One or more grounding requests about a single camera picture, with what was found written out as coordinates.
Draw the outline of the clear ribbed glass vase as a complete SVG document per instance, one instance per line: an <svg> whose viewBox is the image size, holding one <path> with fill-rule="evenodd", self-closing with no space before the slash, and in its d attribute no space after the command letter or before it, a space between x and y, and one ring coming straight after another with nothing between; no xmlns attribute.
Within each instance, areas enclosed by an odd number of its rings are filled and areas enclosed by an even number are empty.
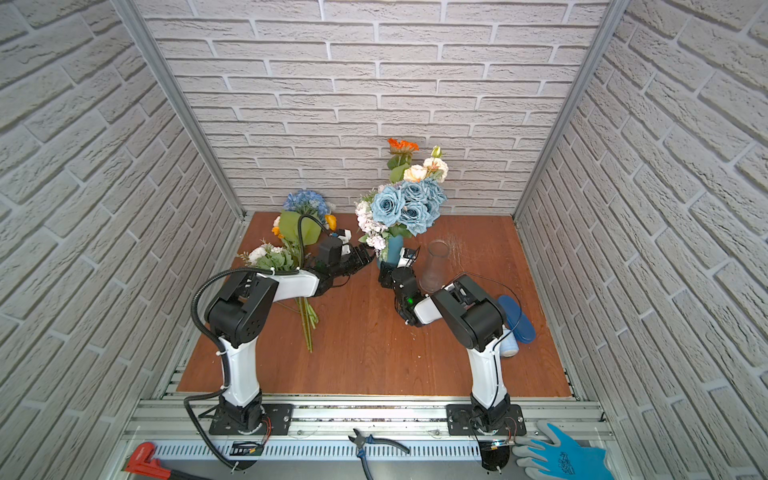
<svg viewBox="0 0 768 480"><path fill-rule="evenodd" d="M427 294L441 289L450 280L450 246L444 240L433 240L427 245L426 264L419 284Z"/></svg>

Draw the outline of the teal ceramic vase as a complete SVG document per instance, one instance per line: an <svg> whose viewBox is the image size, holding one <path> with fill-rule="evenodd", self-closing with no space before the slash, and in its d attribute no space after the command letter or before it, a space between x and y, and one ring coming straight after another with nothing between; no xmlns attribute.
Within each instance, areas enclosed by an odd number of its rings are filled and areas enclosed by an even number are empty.
<svg viewBox="0 0 768 480"><path fill-rule="evenodd" d="M390 236L386 241L386 248L379 255L378 263L380 266L387 265L397 268L401 259L401 251L404 248L404 237L402 235Z"/></svg>

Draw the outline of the white lilac flower bouquet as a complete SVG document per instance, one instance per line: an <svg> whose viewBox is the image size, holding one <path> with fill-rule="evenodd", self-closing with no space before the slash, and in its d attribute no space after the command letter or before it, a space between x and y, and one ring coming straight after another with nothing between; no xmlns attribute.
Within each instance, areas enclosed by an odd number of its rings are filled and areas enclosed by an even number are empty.
<svg viewBox="0 0 768 480"><path fill-rule="evenodd" d="M376 254L380 255L387 248L389 232L386 225L374 219L372 205L375 196L375 192L363 196L355 206L355 214L363 232L360 242L374 248Z"/></svg>

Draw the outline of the blue hydrangea flower stem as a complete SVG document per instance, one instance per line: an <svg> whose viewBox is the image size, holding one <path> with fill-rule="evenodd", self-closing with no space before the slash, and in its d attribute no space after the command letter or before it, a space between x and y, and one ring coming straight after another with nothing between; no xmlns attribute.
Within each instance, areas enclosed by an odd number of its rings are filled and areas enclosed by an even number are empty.
<svg viewBox="0 0 768 480"><path fill-rule="evenodd" d="M308 189L289 194L283 203L283 210L311 215L321 220L332 213L325 198L320 193Z"/></svg>

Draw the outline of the dusty blue flower stem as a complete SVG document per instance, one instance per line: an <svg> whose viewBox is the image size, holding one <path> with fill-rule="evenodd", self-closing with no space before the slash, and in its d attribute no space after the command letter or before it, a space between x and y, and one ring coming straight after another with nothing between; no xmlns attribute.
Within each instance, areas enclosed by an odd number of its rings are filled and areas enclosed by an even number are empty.
<svg viewBox="0 0 768 480"><path fill-rule="evenodd" d="M443 188L434 179L382 186L368 201L373 232L384 238L421 235L440 217L446 201Z"/></svg>

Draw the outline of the peach rose flower stem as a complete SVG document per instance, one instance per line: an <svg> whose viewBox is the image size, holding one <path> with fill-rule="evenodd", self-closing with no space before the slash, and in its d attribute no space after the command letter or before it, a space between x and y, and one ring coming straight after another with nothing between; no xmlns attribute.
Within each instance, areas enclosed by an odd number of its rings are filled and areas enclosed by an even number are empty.
<svg viewBox="0 0 768 480"><path fill-rule="evenodd" d="M410 182L422 182L427 179L442 183L449 172L447 163L442 159L442 149L435 146L431 156L423 161L421 165L412 165L403 173L403 179Z"/></svg>

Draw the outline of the orange gerbera flower stem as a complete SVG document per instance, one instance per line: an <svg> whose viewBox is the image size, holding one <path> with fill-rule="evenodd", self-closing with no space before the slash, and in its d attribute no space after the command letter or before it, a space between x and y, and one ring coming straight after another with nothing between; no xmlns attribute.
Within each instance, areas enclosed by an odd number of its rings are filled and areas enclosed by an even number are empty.
<svg viewBox="0 0 768 480"><path fill-rule="evenodd" d="M391 183L397 183L403 180L405 171L412 165L413 154L419 150L416 143L406 140L388 139L391 158L387 162L387 168L390 170L389 179Z"/></svg>

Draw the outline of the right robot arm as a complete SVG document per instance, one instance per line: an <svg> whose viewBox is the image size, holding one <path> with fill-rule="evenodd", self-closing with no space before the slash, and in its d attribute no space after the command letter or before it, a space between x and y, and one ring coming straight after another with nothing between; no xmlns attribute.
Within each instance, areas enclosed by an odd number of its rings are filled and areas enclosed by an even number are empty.
<svg viewBox="0 0 768 480"><path fill-rule="evenodd" d="M379 262L379 282L394 291L395 310L409 326L442 320L467 349L472 374L470 424L483 432L500 428L511 406L501 368L507 314L466 273L431 294L423 293L403 248L395 262Z"/></svg>

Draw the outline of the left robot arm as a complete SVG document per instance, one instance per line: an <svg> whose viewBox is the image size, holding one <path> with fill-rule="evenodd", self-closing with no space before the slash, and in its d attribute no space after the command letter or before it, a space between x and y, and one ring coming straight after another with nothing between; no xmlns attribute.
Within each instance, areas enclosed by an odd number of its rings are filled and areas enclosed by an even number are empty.
<svg viewBox="0 0 768 480"><path fill-rule="evenodd" d="M374 259L371 247L351 246L331 236L320 243L305 267L246 266L217 275L225 282L198 323L216 345L222 362L218 419L244 433L254 432L266 422L255 349L272 304L321 296L334 286L337 278L352 276Z"/></svg>

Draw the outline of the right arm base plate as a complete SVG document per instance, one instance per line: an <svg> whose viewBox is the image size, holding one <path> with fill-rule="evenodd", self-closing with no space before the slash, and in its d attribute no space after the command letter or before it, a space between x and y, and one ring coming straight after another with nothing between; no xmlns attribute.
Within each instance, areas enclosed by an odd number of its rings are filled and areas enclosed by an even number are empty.
<svg viewBox="0 0 768 480"><path fill-rule="evenodd" d="M527 427L518 404L501 403L486 410L479 405L449 404L446 406L450 436L525 436Z"/></svg>

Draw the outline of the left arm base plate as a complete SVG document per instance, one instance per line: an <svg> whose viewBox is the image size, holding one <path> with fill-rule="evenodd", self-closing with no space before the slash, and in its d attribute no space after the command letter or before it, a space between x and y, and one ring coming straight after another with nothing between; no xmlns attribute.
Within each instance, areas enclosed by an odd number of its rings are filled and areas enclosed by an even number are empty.
<svg viewBox="0 0 768 480"><path fill-rule="evenodd" d="M224 402L216 407L208 429L211 435L265 435L271 427L272 436L288 434L293 404L263 404L239 407Z"/></svg>

